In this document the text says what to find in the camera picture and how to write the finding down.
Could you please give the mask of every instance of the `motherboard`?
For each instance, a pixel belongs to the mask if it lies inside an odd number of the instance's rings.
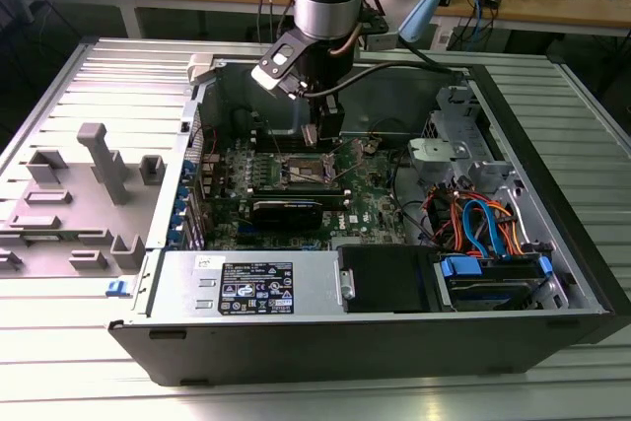
[[[403,216],[389,194],[391,159],[392,151],[370,137],[342,138],[322,150],[280,137],[236,140],[208,159],[207,246],[404,244]]]

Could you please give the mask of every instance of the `warning label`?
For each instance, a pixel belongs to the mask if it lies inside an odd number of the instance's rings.
[[[294,296],[291,262],[223,265],[219,313],[224,316],[290,315]]]

